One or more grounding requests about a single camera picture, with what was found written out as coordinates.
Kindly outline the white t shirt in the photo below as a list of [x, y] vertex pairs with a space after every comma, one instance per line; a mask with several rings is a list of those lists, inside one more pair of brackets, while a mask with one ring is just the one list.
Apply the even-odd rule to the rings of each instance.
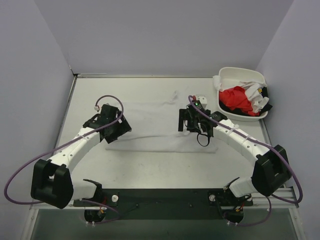
[[186, 105], [180, 93], [158, 102], [125, 102], [124, 116], [132, 130], [118, 140], [107, 144], [109, 151], [164, 152], [164, 153], [216, 153], [218, 147], [208, 146], [204, 136], [178, 131], [179, 109]]

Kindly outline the white plastic laundry basket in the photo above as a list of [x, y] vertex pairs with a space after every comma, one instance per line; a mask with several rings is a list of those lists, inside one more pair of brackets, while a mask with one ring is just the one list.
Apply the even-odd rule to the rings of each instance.
[[[264, 76], [261, 73], [254, 70], [250, 70], [250, 69], [239, 68], [239, 67], [223, 67], [219, 70], [219, 73], [217, 76], [220, 76], [222, 78], [222, 85], [227, 88], [232, 87], [233, 84], [236, 84], [238, 82], [257, 82], [260, 84], [265, 84], [267, 88], [267, 83]], [[225, 114], [228, 118], [232, 120], [237, 120], [242, 122], [257, 122], [268, 115], [268, 111], [258, 117], [242, 116], [242, 115], [229, 113], [222, 110], [221, 107], [219, 106], [219, 97], [218, 97], [217, 90], [216, 90], [216, 98], [217, 98], [217, 101], [216, 101], [217, 107], [219, 111]]]

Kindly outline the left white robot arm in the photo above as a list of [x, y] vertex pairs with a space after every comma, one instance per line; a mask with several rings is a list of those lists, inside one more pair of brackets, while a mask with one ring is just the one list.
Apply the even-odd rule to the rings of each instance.
[[85, 155], [102, 141], [108, 144], [132, 130], [121, 110], [104, 104], [99, 113], [88, 119], [73, 139], [49, 159], [39, 159], [33, 167], [30, 195], [33, 199], [59, 209], [70, 201], [86, 200], [96, 206], [104, 201], [102, 184], [83, 179], [72, 180], [72, 171]]

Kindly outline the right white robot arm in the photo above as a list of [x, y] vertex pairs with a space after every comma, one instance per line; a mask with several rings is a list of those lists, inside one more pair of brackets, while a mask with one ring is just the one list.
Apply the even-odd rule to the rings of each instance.
[[179, 109], [178, 131], [183, 130], [225, 142], [253, 166], [252, 176], [237, 177], [224, 187], [236, 198], [253, 193], [269, 197], [292, 176], [283, 147], [277, 145], [270, 150], [267, 145], [258, 144], [224, 114], [205, 110], [199, 101]]

